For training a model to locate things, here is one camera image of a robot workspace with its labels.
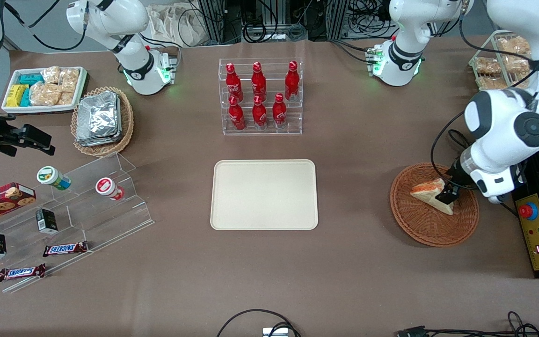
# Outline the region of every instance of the clear acrylic display stand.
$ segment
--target clear acrylic display stand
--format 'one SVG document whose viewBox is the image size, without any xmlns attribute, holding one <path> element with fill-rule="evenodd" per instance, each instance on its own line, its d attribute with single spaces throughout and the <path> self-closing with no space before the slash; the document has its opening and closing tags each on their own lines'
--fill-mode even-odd
<svg viewBox="0 0 539 337">
<path fill-rule="evenodd" d="M 288 73 L 288 64 L 292 60 L 296 61 L 299 77 L 299 97 L 295 102 L 286 103 L 286 127 L 277 129 L 274 126 L 272 117 L 272 106 L 276 93 L 284 94 L 286 74 Z M 267 83 L 267 98 L 265 100 L 265 109 L 267 109 L 267 124 L 265 130 L 257 130 L 253 122 L 253 88 L 251 86 L 251 76 L 253 75 L 253 63 L 261 63 L 261 69 L 265 75 Z M 234 64 L 238 77 L 242 85 L 244 100 L 240 103 L 247 127 L 244 130 L 237 130 L 230 121 L 228 114 L 228 89 L 226 87 L 226 64 Z M 259 134 L 301 134 L 303 132 L 303 61 L 302 58 L 258 58 L 258 59 L 220 59 L 218 69 L 219 89 L 220 89 L 220 110 L 222 112 L 222 130 L 226 135 L 259 135 Z"/>
<path fill-rule="evenodd" d="M 114 152 L 66 173 L 72 179 L 67 190 L 57 190 L 49 185 L 34 188 L 36 202 L 4 215 L 0 220 L 0 233 L 6 236 L 7 248 L 6 256 L 0 258 L 0 270 L 45 263 L 47 277 L 153 224 L 145 201 L 137 195 L 128 175 L 135 169 L 126 158 Z M 124 189 L 121 200 L 114 201 L 96 192 L 95 183 L 102 177 L 110 177 Z M 55 213 L 56 234 L 38 231 L 36 211 L 39 208 Z M 45 245 L 80 241 L 88 241 L 88 252 L 43 257 Z M 15 292 L 38 280 L 39 277 L 31 277 L 6 281 L 2 291 Z"/>
</svg>

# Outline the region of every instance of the wicker basket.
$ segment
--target wicker basket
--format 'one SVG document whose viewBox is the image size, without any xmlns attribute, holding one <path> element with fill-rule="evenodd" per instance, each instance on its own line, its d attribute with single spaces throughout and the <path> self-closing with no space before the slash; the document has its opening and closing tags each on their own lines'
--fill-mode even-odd
<svg viewBox="0 0 539 337">
<path fill-rule="evenodd" d="M 445 172 L 446 167 L 438 165 Z M 473 234 L 480 217 L 477 198 L 471 190 L 462 189 L 447 215 L 411 196 L 413 186 L 438 177 L 432 164 L 422 163 L 405 168 L 392 183 L 390 206 L 396 222 L 413 239 L 433 247 L 462 243 Z"/>
<path fill-rule="evenodd" d="M 122 133 L 124 133 L 124 136 L 117 143 L 97 145 L 95 147 L 83 147 L 77 141 L 75 141 L 74 147 L 86 155 L 101 157 L 109 155 L 112 152 L 120 152 L 124 150 L 126 145 L 128 145 L 130 138 L 132 138 L 132 132 L 134 130 L 134 114 L 132 113 L 132 106 L 130 105 L 130 102 L 128 102 L 126 94 L 124 94 L 120 89 L 105 86 L 89 91 L 85 96 L 98 95 L 107 90 L 113 91 L 120 96 L 120 114 L 122 117 Z M 72 124 L 70 124 L 70 132 L 72 132 L 72 136 L 74 136 L 74 138 L 76 138 L 76 119 L 78 109 L 78 106 L 74 108 L 72 113 Z"/>
</svg>

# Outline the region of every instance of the red bottle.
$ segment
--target red bottle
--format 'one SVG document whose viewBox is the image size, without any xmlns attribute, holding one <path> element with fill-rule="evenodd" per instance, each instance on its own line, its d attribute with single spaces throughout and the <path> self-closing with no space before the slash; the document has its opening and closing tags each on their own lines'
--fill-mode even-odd
<svg viewBox="0 0 539 337">
<path fill-rule="evenodd" d="M 265 107 L 263 106 L 263 100 L 260 96 L 253 97 L 253 121 L 255 121 L 255 128 L 257 130 L 265 130 L 268 127 L 267 119 L 265 117 Z"/>
<path fill-rule="evenodd" d="M 298 64 L 296 61 L 291 60 L 288 64 L 288 74 L 286 75 L 286 90 L 284 90 L 284 96 L 287 101 L 296 101 L 299 99 L 299 72 L 297 71 Z"/>
<path fill-rule="evenodd" d="M 259 96 L 261 102 L 265 102 L 265 75 L 261 72 L 261 63 L 255 62 L 253 64 L 253 76 L 251 77 L 251 83 L 253 85 L 253 95 Z"/>
<path fill-rule="evenodd" d="M 244 121 L 242 108 L 238 105 L 237 98 L 235 96 L 230 96 L 228 102 L 230 103 L 230 108 L 228 109 L 230 120 L 234 124 L 236 130 L 244 130 L 244 128 L 247 127 L 247 123 Z"/>
<path fill-rule="evenodd" d="M 276 101 L 272 107 L 274 115 L 274 125 L 277 129 L 283 129 L 286 126 L 286 104 L 284 103 L 284 95 L 276 94 Z"/>
<path fill-rule="evenodd" d="M 235 96 L 238 102 L 242 102 L 244 95 L 242 94 L 242 85 L 240 84 L 240 77 L 238 77 L 236 71 L 234 71 L 234 64 L 226 64 L 226 86 L 230 96 Z"/>
</svg>

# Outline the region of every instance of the brown table surface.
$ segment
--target brown table surface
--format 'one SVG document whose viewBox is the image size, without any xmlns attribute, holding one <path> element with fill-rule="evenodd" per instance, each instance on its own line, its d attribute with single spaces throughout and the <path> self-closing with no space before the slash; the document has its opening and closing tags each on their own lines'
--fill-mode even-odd
<svg viewBox="0 0 539 337">
<path fill-rule="evenodd" d="M 19 292 L 0 293 L 0 336 L 214 336 L 231 315 L 249 308 L 278 311 L 309 337 L 389 336 L 421 324 L 500 330 L 509 310 L 539 326 L 539 280 L 532 279 L 513 215 L 480 197 L 473 236 L 442 249 L 413 241 L 391 213 L 394 177 L 429 160 L 436 133 L 477 91 L 466 67 L 473 50 L 458 38 L 430 42 L 421 72 L 401 88 L 369 78 L 361 62 L 329 43 L 183 53 L 176 84 L 140 96 L 116 72 L 112 53 L 11 52 L 13 70 L 83 66 L 89 89 L 126 92 L 135 131 L 122 154 L 137 166 L 137 192 L 156 223 Z M 302 136 L 223 136 L 219 58 L 272 56 L 304 57 Z M 34 186 L 45 164 L 69 171 L 94 159 L 73 147 L 70 115 L 13 122 L 23 123 L 50 133 L 56 154 L 0 154 L 0 185 Z M 466 132 L 462 121 L 453 126 Z M 449 165 L 457 153 L 443 139 L 437 162 Z M 214 164 L 278 158 L 315 162 L 317 228 L 213 230 Z M 276 322 L 248 314 L 225 335 L 259 336 Z"/>
</svg>

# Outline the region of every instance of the aluminum foil package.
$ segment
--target aluminum foil package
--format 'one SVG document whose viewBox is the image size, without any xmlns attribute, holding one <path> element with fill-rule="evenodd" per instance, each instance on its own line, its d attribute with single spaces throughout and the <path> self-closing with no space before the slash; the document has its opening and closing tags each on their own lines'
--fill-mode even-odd
<svg viewBox="0 0 539 337">
<path fill-rule="evenodd" d="M 86 96 L 79 103 L 76 141 L 83 147 L 114 143 L 122 138 L 120 98 L 105 91 Z"/>
</svg>

